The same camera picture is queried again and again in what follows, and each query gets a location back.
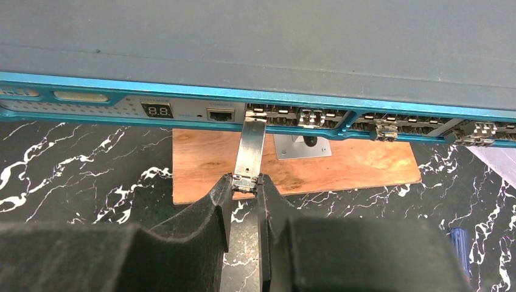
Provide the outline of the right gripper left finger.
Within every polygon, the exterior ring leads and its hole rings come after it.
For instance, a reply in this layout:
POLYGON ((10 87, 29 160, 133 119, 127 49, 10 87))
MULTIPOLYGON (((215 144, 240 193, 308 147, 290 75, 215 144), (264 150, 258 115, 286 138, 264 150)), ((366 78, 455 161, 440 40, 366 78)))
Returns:
POLYGON ((230 174, 163 222, 1 224, 2 291, 218 291, 229 249, 230 174))

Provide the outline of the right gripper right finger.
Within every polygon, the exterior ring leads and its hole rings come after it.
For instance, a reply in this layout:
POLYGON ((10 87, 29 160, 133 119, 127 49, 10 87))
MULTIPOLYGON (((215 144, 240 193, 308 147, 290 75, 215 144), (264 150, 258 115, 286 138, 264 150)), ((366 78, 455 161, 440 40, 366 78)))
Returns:
POLYGON ((306 215, 257 183, 262 291, 470 291, 445 234, 424 220, 306 215))

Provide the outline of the silver SFP plug module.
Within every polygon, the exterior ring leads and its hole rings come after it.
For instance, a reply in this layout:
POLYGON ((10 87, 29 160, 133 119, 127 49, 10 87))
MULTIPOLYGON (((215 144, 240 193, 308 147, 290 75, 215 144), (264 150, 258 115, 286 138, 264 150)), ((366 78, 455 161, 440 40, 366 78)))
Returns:
POLYGON ((267 117, 265 115, 246 113, 232 175, 233 191, 241 193, 256 192, 266 128, 267 117))

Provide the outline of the dark teal network switch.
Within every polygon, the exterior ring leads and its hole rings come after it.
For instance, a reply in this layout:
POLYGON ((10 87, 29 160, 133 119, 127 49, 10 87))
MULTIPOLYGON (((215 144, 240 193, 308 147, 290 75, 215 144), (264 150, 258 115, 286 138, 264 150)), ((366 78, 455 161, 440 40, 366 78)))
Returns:
POLYGON ((515 147, 514 1, 2 1, 1 120, 515 147))

